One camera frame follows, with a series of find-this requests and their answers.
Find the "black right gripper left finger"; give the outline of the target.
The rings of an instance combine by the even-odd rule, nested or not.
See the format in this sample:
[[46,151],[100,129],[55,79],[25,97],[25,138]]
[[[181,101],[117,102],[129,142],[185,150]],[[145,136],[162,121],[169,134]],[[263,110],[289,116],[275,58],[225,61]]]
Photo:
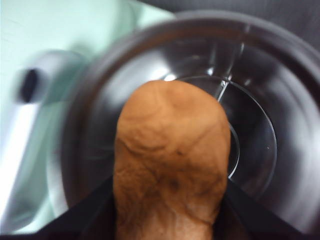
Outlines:
[[34,233],[10,235],[11,240],[113,240],[116,211],[113,178],[61,216]]

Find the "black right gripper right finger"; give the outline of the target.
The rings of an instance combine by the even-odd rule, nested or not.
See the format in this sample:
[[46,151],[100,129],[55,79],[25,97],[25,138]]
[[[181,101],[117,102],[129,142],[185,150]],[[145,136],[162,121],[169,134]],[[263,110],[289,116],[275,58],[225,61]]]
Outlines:
[[213,225],[215,240],[310,240],[249,197],[231,180]]

